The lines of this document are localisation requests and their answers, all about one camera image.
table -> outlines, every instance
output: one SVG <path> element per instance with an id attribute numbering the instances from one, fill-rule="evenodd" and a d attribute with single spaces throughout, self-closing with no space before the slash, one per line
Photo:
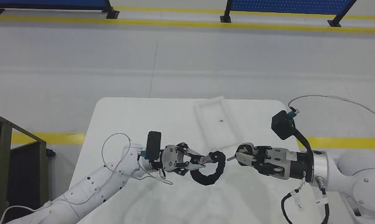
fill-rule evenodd
<path id="1" fill-rule="evenodd" d="M 117 132 L 128 134 L 132 142 L 146 145 L 149 131 L 162 133 L 162 147 L 186 142 L 190 148 L 207 154 L 195 112 L 196 99 L 132 99 L 104 98 L 94 110 L 86 139 L 71 180 L 70 187 L 85 175 L 102 166 L 101 146 Z M 227 100 L 233 116 L 244 134 L 244 142 L 271 145 L 298 151 L 294 138 L 280 140 L 271 129 L 271 118 L 285 106 L 274 100 Z M 117 135 L 108 141 L 106 161 L 119 160 L 127 139 Z M 223 152 L 230 157 L 237 146 Z M 205 168 L 214 171 L 215 166 Z M 95 209 L 79 223 L 287 223 L 281 212 L 281 199 L 299 186 L 299 181 L 287 181 L 258 174 L 251 167 L 241 167 L 236 161 L 226 164 L 224 174 L 212 186 L 196 183 L 187 173 L 181 177 L 167 173 L 174 185 L 154 179 L 130 179 L 124 189 Z M 320 223 L 311 187 L 301 194 L 304 211 L 298 211 L 293 199 L 285 204 L 293 223 Z"/>

plastic tray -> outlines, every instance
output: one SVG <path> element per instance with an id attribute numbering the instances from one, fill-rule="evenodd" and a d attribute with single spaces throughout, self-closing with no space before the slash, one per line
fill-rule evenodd
<path id="1" fill-rule="evenodd" d="M 197 101 L 194 109 L 204 140 L 211 150 L 242 143 L 243 135 L 223 96 Z"/>

concrete floor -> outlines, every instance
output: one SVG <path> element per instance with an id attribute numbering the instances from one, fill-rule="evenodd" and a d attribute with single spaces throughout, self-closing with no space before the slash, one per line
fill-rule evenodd
<path id="1" fill-rule="evenodd" d="M 31 132 L 85 133 L 103 97 L 275 99 L 329 94 L 375 108 L 375 35 L 2 22 L 0 115 Z M 374 137 L 375 116 L 304 99 L 311 137 Z M 49 145 L 52 198 L 80 146 Z"/>

yellow stripe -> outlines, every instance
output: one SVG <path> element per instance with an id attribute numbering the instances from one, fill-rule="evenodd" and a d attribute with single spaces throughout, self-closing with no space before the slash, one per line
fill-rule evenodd
<path id="1" fill-rule="evenodd" d="M 34 133 L 49 145 L 82 145 L 86 134 Z M 22 133 L 12 133 L 12 144 L 27 144 L 34 140 Z"/>
<path id="2" fill-rule="evenodd" d="M 82 145 L 83 133 L 34 133 L 49 145 Z M 369 148 L 375 149 L 375 138 L 329 138 L 308 137 L 312 148 Z M 33 140 L 21 133 L 12 134 L 13 144 L 27 144 Z"/>
<path id="3" fill-rule="evenodd" d="M 116 6 L 116 10 L 120 11 L 143 11 L 143 12 L 179 12 L 179 13 L 214 13 L 223 14 L 223 10 L 209 10 L 209 9 L 179 9 L 179 8 L 132 8 L 125 6 Z M 231 11 L 234 15 L 260 15 L 260 16 L 287 16 L 287 17 L 312 17 L 312 18 L 331 18 L 334 15 L 319 15 L 319 14 L 302 14 L 302 13 L 276 13 L 276 12 L 245 12 L 245 11 Z M 375 20 L 375 16 L 371 15 L 346 15 L 345 19 L 364 19 Z"/>
<path id="4" fill-rule="evenodd" d="M 375 138 L 307 137 L 312 148 L 367 148 L 375 149 Z"/>
<path id="5" fill-rule="evenodd" d="M 17 22 L 57 22 L 57 23 L 95 23 L 108 25 L 148 25 L 148 26 L 184 26 L 201 28 L 230 28 L 230 29 L 271 29 L 271 30 L 301 30 L 316 32 L 347 32 L 347 33 L 375 33 L 375 28 L 343 27 L 308 25 L 276 25 L 260 23 L 220 23 L 220 22 L 194 22 L 194 21 L 158 21 L 142 19 L 97 19 L 97 18 L 62 18 L 41 16 L 0 16 L 0 21 Z"/>

white robotic arm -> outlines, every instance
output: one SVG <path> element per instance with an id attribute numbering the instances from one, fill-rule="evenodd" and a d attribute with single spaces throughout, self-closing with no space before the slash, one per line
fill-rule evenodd
<path id="1" fill-rule="evenodd" d="M 106 163 L 63 195 L 53 201 L 46 202 L 36 212 L 8 223 L 75 224 L 120 191 L 130 178 L 140 179 L 144 175 L 148 175 L 172 185 L 173 183 L 165 180 L 164 171 L 175 172 L 181 176 L 190 171 L 195 181 L 203 185 L 210 185 L 223 173 L 225 156 L 221 152 L 211 152 L 204 157 L 191 150 L 185 143 L 167 145 L 161 150 L 160 140 L 161 134 L 151 131 L 145 151 L 141 145 L 132 143 L 130 147 L 123 149 L 120 161 Z M 184 156 L 190 157 L 190 162 L 184 162 Z M 218 168 L 221 166 L 222 169 L 219 173 L 215 173 L 217 178 L 214 181 L 195 177 L 196 174 L 201 174 L 199 169 L 204 168 L 206 163 L 216 162 L 219 163 Z M 150 174 L 155 171 L 159 171 L 161 177 L 154 177 Z"/>
<path id="2" fill-rule="evenodd" d="M 242 166 L 254 167 L 260 174 L 280 179 L 304 179 L 318 187 L 323 196 L 326 191 L 341 192 L 353 218 L 361 224 L 375 223 L 375 151 L 349 151 L 333 159 L 324 151 L 311 150 L 308 140 L 295 128 L 293 117 L 298 113 L 281 111 L 272 118 L 271 128 L 282 139 L 294 135 L 307 152 L 293 152 L 270 146 L 255 147 L 252 143 L 241 144 L 235 156 Z M 325 205 L 328 222 L 329 207 Z M 289 223 L 285 210 L 284 216 Z"/>
<path id="3" fill-rule="evenodd" d="M 129 178 L 142 177 L 146 174 L 145 171 L 139 169 L 137 163 L 137 156 L 141 152 L 139 146 L 132 144 L 127 155 L 120 163 L 117 161 L 103 165 L 90 175 L 87 175 L 63 195 L 45 203 L 38 211 L 13 220 L 9 224 L 77 223 L 121 190 Z M 118 167 L 113 173 L 106 168 L 114 169 L 117 164 Z M 141 157 L 139 164 L 146 171 L 153 172 L 147 159 Z"/>

